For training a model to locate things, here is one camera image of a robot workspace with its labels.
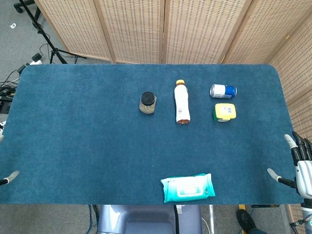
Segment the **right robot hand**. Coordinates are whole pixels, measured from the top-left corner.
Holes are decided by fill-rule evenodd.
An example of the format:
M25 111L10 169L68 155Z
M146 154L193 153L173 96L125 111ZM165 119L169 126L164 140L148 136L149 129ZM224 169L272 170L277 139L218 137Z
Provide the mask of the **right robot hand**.
M275 181L296 189L297 193L305 198L312 198L312 142L302 138L293 131L292 136L284 135L291 150L295 169L295 181L283 178L271 168L267 172Z

